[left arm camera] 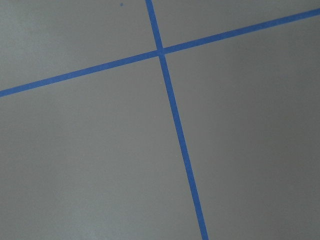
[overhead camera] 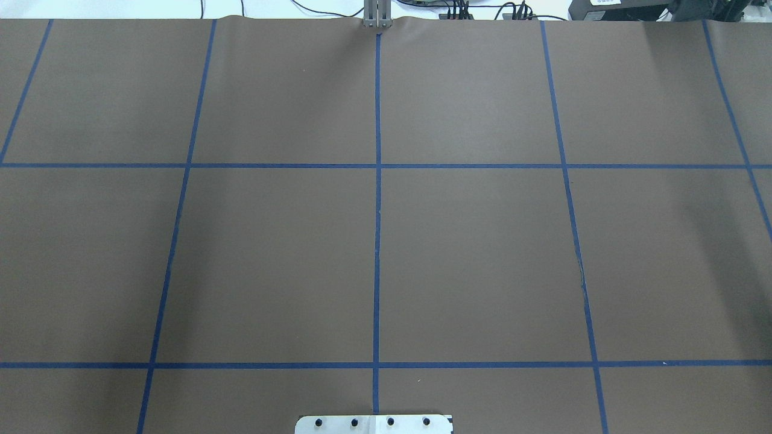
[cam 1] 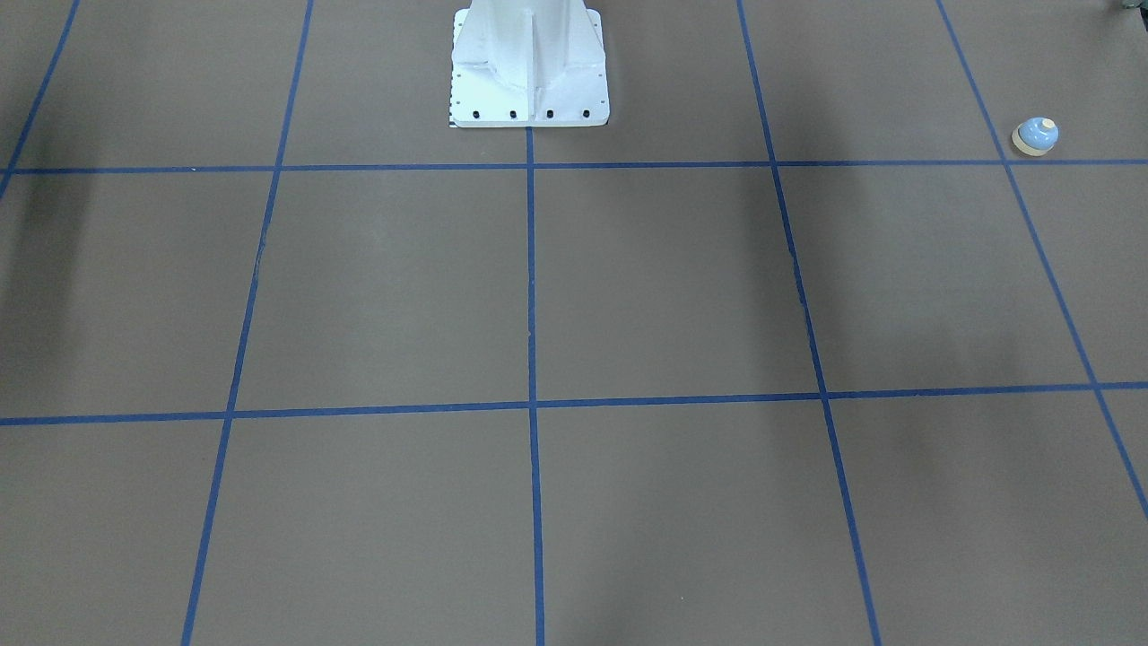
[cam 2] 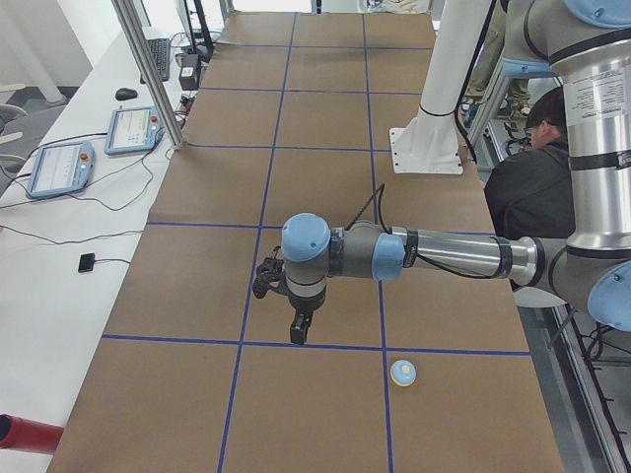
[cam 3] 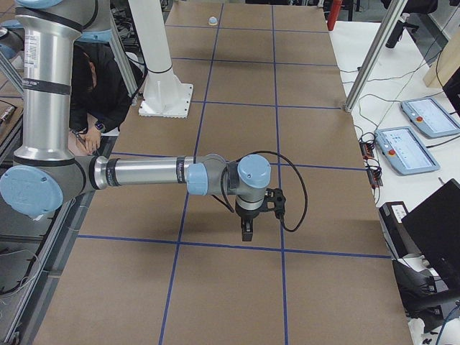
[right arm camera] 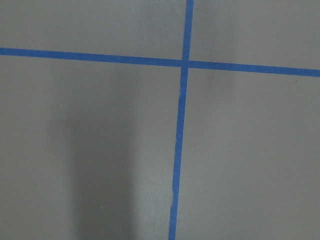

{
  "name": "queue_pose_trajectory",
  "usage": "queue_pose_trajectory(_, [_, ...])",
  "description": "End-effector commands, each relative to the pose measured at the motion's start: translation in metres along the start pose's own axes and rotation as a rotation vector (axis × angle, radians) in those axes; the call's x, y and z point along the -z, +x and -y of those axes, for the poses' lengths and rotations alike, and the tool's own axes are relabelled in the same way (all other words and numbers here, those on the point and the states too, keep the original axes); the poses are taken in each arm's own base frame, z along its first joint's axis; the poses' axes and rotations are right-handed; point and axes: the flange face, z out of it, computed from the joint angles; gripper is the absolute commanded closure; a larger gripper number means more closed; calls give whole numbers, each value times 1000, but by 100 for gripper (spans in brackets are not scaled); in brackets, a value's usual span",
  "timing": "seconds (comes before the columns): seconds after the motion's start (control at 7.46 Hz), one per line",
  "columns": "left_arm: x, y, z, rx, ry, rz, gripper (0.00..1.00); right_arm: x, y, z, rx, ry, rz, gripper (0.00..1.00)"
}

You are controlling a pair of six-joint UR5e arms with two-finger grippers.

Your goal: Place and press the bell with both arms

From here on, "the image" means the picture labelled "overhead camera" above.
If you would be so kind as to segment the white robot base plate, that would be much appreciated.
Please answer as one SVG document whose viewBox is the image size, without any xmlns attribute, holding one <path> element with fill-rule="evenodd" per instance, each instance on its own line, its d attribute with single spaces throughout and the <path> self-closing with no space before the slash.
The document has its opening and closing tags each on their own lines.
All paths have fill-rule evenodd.
<svg viewBox="0 0 772 434">
<path fill-rule="evenodd" d="M 295 433 L 453 433 L 451 415 L 308 415 L 298 419 Z"/>
</svg>

